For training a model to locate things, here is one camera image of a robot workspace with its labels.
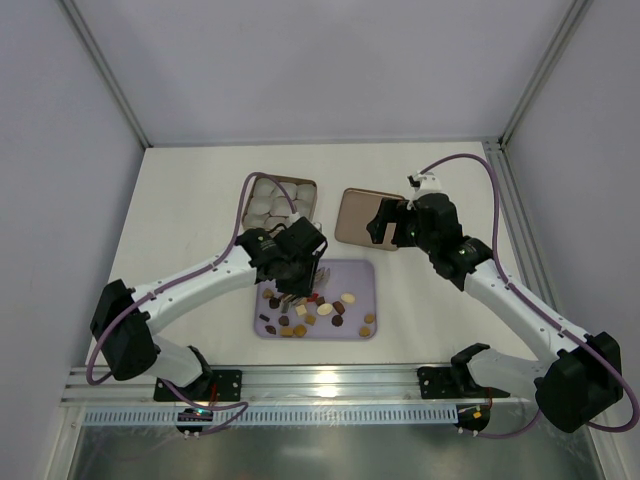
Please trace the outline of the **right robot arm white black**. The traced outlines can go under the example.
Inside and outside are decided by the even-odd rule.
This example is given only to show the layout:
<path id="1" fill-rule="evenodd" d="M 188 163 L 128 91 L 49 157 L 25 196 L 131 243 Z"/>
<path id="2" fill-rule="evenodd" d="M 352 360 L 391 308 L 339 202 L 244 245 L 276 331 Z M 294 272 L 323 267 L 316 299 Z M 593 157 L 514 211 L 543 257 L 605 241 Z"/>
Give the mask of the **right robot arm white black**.
<path id="1" fill-rule="evenodd" d="M 620 348 L 602 332 L 593 336 L 514 281 L 492 249 L 462 232 L 443 193 L 415 201 L 383 199 L 366 230 L 375 244 L 394 225 L 392 244 L 427 254 L 434 270 L 502 320 L 531 350 L 532 361 L 476 343 L 451 359 L 459 392 L 491 387 L 535 402 L 556 428 L 572 433 L 621 400 Z"/>

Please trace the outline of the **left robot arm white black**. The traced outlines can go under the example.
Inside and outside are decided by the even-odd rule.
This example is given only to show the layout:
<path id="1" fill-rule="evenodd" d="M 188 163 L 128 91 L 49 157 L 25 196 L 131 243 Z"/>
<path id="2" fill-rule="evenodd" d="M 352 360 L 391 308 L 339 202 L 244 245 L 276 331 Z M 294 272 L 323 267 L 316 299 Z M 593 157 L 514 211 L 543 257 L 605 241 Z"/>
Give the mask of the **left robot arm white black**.
<path id="1" fill-rule="evenodd" d="M 147 374 L 174 398 L 201 400 L 214 383 L 209 363 L 197 348 L 178 346 L 162 331 L 218 297 L 262 282 L 274 283 L 285 295 L 310 296 L 327 246 L 321 230 L 300 217 L 274 231 L 237 233 L 219 254 L 163 280 L 137 287 L 121 279 L 107 284 L 90 324 L 96 345 L 86 367 L 88 383 Z"/>

